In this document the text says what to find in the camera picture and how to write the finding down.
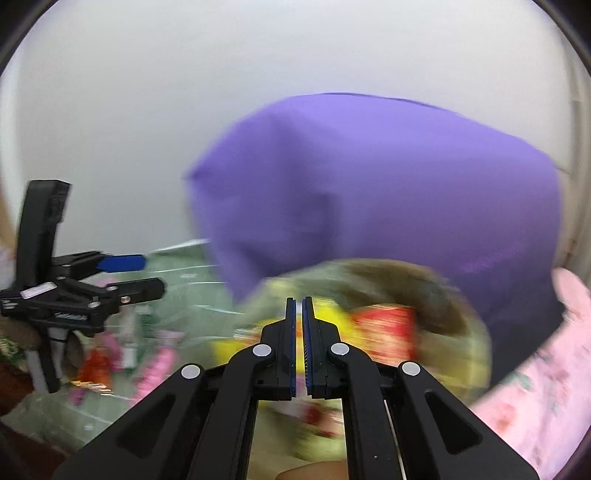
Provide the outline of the person's hand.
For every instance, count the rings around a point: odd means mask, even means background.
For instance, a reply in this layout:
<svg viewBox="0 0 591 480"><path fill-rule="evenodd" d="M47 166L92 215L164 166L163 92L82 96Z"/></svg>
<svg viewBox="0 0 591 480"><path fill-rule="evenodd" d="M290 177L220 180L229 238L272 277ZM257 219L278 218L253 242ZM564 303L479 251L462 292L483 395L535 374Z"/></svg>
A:
<svg viewBox="0 0 591 480"><path fill-rule="evenodd" d="M552 272L554 290L573 321L590 322L590 290L580 278L565 268Z"/></svg>

